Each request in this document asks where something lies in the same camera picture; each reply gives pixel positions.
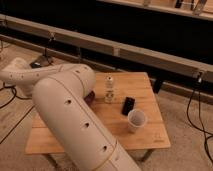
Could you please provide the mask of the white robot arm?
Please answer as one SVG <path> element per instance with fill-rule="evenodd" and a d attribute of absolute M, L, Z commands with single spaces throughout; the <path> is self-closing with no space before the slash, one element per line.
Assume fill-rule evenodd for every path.
<path fill-rule="evenodd" d="M 41 119 L 80 171 L 141 171 L 84 101 L 95 85 L 89 66 L 30 69 L 16 58 L 0 70 L 0 80 L 32 97 Z"/>

